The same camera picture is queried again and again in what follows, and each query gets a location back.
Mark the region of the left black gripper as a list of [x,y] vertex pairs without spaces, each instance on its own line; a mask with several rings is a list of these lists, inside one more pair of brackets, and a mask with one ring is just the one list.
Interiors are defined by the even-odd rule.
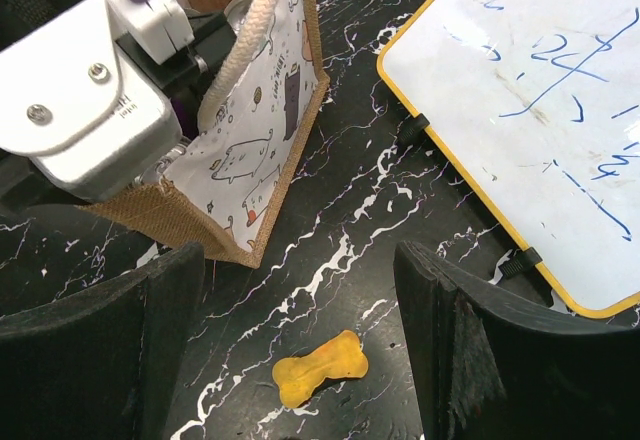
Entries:
[[179,0],[49,1],[34,29],[1,8],[3,214],[158,183],[236,39]]

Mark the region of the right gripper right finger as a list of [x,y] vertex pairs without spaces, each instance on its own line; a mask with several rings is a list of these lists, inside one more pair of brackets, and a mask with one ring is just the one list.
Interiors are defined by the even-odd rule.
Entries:
[[394,280],[429,439],[635,439],[639,332],[562,314],[415,242]]

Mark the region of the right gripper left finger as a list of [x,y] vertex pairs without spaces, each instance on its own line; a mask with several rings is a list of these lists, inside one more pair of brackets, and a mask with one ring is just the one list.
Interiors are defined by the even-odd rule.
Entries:
[[204,270],[186,244],[2,318],[2,438],[161,438]]

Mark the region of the red cola can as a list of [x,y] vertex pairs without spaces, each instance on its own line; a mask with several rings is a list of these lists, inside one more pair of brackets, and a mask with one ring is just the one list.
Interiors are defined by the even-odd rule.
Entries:
[[244,24],[246,15],[250,9],[253,0],[232,0],[224,9],[224,15],[227,22],[238,34]]

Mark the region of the purple soda can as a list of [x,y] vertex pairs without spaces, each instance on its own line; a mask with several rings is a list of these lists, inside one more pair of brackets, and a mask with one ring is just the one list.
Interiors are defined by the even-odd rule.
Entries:
[[182,135],[189,140],[194,140],[198,135],[198,128],[192,109],[178,98],[172,98],[171,105],[180,123]]

